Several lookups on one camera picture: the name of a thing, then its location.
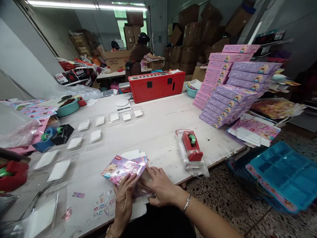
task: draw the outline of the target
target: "blue plastic tray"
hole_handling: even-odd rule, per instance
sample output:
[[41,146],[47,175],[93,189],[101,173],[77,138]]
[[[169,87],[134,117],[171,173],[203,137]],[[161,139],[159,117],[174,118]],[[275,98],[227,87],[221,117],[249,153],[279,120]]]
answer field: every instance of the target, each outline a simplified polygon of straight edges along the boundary
[[255,157],[250,164],[283,198],[297,206],[297,211],[293,213],[307,209],[316,199],[317,164],[295,152],[283,141]]

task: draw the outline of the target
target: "green tape roll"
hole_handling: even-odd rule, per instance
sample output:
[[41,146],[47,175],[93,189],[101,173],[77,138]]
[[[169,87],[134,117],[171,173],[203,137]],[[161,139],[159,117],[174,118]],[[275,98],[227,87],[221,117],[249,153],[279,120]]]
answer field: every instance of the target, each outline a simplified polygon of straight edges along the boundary
[[189,135],[189,140],[191,141],[191,144],[195,144],[196,143],[196,137],[194,135]]

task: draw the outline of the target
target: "sticker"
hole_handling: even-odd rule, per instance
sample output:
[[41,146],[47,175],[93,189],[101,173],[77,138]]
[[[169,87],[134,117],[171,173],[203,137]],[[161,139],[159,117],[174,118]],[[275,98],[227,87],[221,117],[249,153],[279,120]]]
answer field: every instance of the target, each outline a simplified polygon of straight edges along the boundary
[[84,193],[77,193],[74,192],[74,194],[72,195],[72,197],[79,197],[79,198],[84,198],[85,194]]

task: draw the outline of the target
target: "red machine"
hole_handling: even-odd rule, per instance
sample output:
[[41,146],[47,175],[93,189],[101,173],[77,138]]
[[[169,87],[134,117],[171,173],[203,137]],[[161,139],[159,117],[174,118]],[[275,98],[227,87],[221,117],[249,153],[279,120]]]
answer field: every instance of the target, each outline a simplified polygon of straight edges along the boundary
[[184,131],[182,140],[189,161],[201,161],[201,158],[204,154],[199,149],[195,133],[193,131]]
[[185,72],[157,72],[128,77],[135,103],[182,93]]

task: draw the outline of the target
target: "plastic bag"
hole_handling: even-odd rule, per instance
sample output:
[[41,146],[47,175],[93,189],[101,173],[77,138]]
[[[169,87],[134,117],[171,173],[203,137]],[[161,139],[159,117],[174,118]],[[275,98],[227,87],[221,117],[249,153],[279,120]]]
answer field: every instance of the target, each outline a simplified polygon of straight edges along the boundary
[[258,99],[252,108],[271,119],[283,119],[300,115],[306,107],[285,98],[266,98]]
[[185,167],[185,170],[190,173],[192,176],[199,176],[199,175],[204,175],[205,177],[209,177],[209,171],[208,167],[205,163],[204,156],[202,157],[201,161],[189,161],[188,159],[188,153],[191,152],[186,152],[184,143],[183,143],[183,133],[184,131],[190,131],[188,130],[176,130],[176,140],[177,140],[177,146],[178,146],[178,151],[181,156],[181,161],[182,164]]

